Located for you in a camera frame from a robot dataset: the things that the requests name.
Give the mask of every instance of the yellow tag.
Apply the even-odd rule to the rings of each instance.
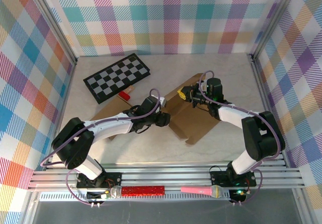
[[[216,185],[216,198],[219,196],[218,185]]]
[[[181,87],[177,92],[179,94],[179,97],[183,100],[186,100],[186,95],[181,92],[183,87]]]

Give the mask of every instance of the silver microphone head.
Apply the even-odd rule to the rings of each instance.
[[[219,186],[219,185],[212,185],[211,186],[211,189],[212,189],[212,194],[211,194],[212,197],[214,197],[214,198],[221,198],[221,197],[223,197],[224,189],[221,186]]]
[[[121,198],[121,196],[122,196],[122,187],[119,186],[119,185],[113,186],[111,188],[110,193],[111,193],[111,196],[113,198]]]

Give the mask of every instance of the white surface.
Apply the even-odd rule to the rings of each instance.
[[[166,95],[196,73],[213,70],[225,98],[236,106],[263,111],[260,94],[246,54],[179,54],[139,56],[151,75],[134,84],[129,103],[141,104],[151,88]],[[120,60],[121,56],[81,57],[76,66],[62,126],[73,117],[89,120],[109,100],[97,104],[83,79]],[[230,161],[245,150],[242,130],[220,122],[195,145],[187,145],[169,127],[151,127],[142,134],[128,133],[113,141],[96,142],[90,155],[101,163]]]

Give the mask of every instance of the colorful plaid wall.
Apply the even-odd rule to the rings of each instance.
[[[259,42],[262,40],[263,34],[266,32],[266,30],[268,29],[268,27],[271,23],[272,17],[274,16],[276,10],[279,8],[280,3],[281,3],[281,0],[274,0],[274,3],[272,5],[271,9],[270,9],[269,13],[267,14],[264,23],[262,24],[261,30],[256,37],[255,43],[249,52],[250,54],[254,54]]]
[[[292,0],[260,56],[269,100],[322,223],[322,0]]]
[[[274,0],[47,1],[74,50],[94,56],[246,52]]]
[[[0,0],[0,223],[18,221],[71,68],[33,0]]]

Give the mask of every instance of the floor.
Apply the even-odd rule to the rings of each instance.
[[[256,198],[241,207],[215,198],[198,201],[109,201],[107,206],[100,209],[91,209],[76,201],[40,201],[33,224],[79,224],[94,221],[109,224],[302,223],[292,190],[266,189],[261,190]]]
[[[76,66],[62,126],[73,117],[91,119],[107,103],[98,104],[83,79],[109,66],[122,57],[81,57]],[[223,84],[225,98],[248,110],[263,111],[264,107],[253,72],[244,53],[180,54],[140,56],[151,75],[134,84],[129,103],[141,104],[151,88],[166,95],[196,73],[213,70]],[[93,144],[90,156],[101,163],[201,162],[230,161],[245,150],[242,131],[220,122],[195,145],[187,145],[169,127],[153,126],[143,134],[122,134],[114,140],[104,139]]]

